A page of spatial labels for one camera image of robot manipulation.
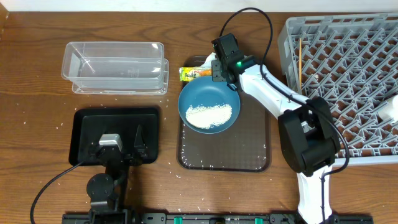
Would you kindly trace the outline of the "wooden chopstick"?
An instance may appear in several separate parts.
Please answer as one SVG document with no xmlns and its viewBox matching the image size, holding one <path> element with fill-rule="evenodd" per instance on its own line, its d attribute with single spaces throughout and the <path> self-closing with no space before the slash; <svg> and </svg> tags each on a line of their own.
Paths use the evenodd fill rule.
<svg viewBox="0 0 398 224">
<path fill-rule="evenodd" d="M 299 38 L 299 47 L 298 47 L 298 83 L 299 83 L 299 91 L 302 92 L 302 38 Z"/>
</svg>

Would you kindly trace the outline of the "white cup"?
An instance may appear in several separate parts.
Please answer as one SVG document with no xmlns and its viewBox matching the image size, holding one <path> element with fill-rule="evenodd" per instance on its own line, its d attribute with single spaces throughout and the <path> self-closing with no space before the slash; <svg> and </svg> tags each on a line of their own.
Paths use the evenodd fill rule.
<svg viewBox="0 0 398 224">
<path fill-rule="evenodd" d="M 398 101 L 397 95 L 385 101 L 386 104 L 378 112 L 379 117 L 383 121 L 390 119 L 392 123 L 397 122 L 397 101 Z"/>
</svg>

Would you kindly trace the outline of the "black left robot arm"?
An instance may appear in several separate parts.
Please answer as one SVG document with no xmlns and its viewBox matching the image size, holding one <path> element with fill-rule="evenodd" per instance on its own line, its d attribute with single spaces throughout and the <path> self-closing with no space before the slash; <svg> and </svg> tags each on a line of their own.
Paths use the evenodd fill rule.
<svg viewBox="0 0 398 224">
<path fill-rule="evenodd" d="M 136 223 L 139 216 L 133 209 L 124 206 L 129 168 L 144 163 L 148 149 L 144 140 L 142 125 L 136 130 L 133 147 L 123 148 L 121 136 L 104 134 L 99 146 L 90 153 L 105 167 L 105 172 L 94 175 L 87 183 L 86 191 L 90 197 L 88 223 Z"/>
</svg>

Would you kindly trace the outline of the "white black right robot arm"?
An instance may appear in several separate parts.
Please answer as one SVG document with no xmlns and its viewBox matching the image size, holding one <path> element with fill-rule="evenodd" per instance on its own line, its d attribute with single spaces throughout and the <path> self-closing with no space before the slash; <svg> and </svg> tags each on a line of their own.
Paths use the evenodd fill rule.
<svg viewBox="0 0 398 224">
<path fill-rule="evenodd" d="M 305 223 L 330 223 L 329 176 L 340 149 L 328 103 L 310 100 L 280 82 L 254 56 L 245 56 L 233 34 L 212 40 L 215 82 L 254 97 L 277 119 L 282 154 L 297 173 L 298 213 Z"/>
</svg>

